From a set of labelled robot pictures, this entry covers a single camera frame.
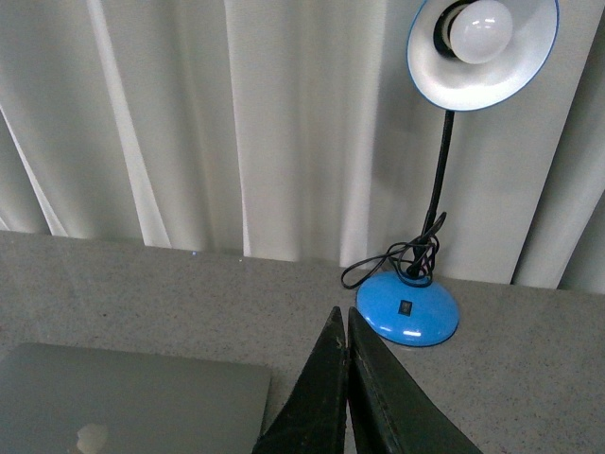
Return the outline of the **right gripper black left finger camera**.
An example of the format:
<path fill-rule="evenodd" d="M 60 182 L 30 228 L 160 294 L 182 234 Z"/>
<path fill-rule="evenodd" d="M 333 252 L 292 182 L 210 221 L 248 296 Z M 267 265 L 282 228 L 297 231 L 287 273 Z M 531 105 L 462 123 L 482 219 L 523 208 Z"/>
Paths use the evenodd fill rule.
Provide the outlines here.
<path fill-rule="evenodd" d="M 333 307 L 295 386 L 254 453 L 344 451 L 349 351 L 341 309 Z"/>

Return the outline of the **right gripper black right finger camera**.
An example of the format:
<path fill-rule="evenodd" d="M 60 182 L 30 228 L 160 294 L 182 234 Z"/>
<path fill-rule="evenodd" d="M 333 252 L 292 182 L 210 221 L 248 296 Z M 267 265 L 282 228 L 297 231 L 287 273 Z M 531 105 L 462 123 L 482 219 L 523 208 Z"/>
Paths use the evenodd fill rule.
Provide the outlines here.
<path fill-rule="evenodd" d="M 478 453 L 372 330 L 349 309 L 348 400 L 358 453 Z"/>

